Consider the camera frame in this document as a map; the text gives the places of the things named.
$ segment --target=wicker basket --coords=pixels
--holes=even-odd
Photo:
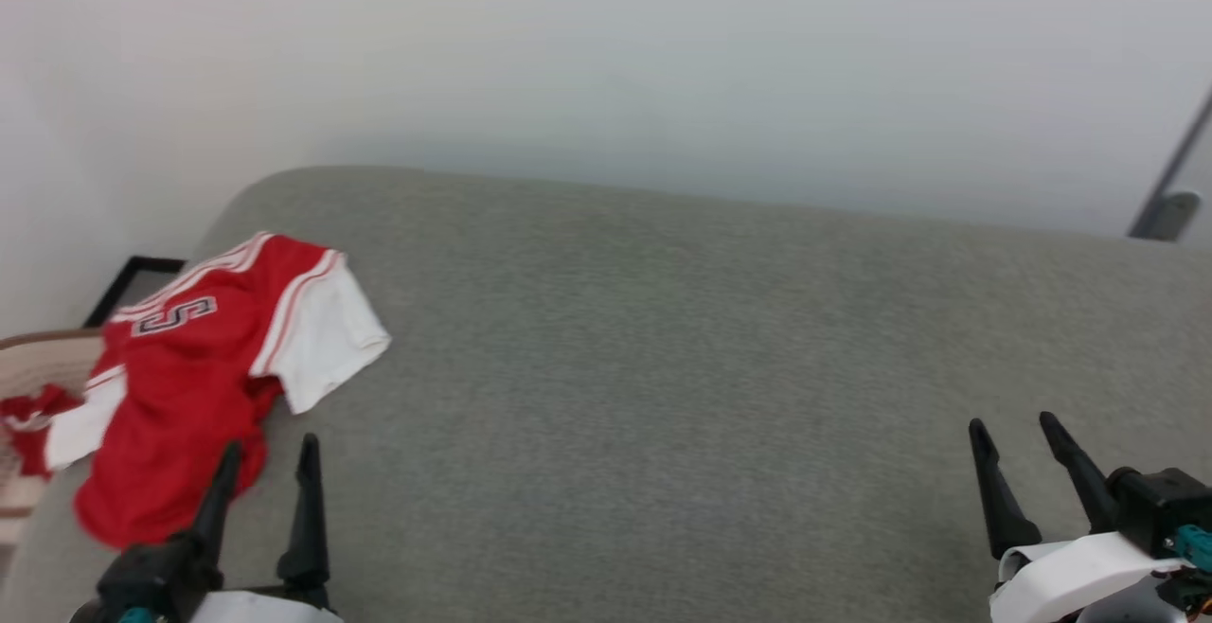
[[[81,395],[101,350],[99,330],[0,339],[0,399],[35,394],[45,384],[58,384],[73,395]],[[0,433],[0,436],[4,438],[0,440],[0,519],[27,516],[41,497],[45,484],[38,478],[18,475],[21,461],[10,447],[7,435]]]

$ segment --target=white sleeve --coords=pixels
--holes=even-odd
[[[118,366],[91,378],[84,396],[80,407],[51,418],[44,448],[47,469],[63,469],[101,447],[114,411],[126,398],[126,370]]]
[[[295,288],[287,287],[274,309],[250,373],[280,378],[286,404],[298,415],[375,362],[391,338],[347,268],[344,255],[327,252],[315,269],[291,285]]]

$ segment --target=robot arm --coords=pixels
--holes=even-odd
[[[997,468],[979,419],[968,425],[999,583],[993,623],[1187,622],[1212,602],[1212,488],[1178,469],[1103,478],[1052,413],[1040,425],[1090,519],[1090,535],[1041,543]]]
[[[341,623],[328,605],[328,545],[320,441],[303,438],[295,471],[299,492],[290,545],[278,561],[280,585],[224,591],[218,570],[227,507],[240,470],[230,442],[193,525],[159,545],[136,544],[109,565],[98,599],[72,623]]]

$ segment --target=gray couch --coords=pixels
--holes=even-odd
[[[1109,471],[1212,480],[1212,257],[393,168],[290,171],[256,230],[344,248],[390,350],[267,422],[222,567],[271,581],[319,434],[345,621],[985,618],[966,424],[1046,538],[1085,521],[1036,416]],[[113,554],[55,479],[0,619],[59,623]]]

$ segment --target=red jersey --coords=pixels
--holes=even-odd
[[[46,456],[62,468],[97,451],[75,510],[116,548],[188,526],[231,440],[238,491],[252,485],[273,399],[304,412],[389,342],[342,252],[267,232],[119,309],[103,333],[87,402],[52,421]]]

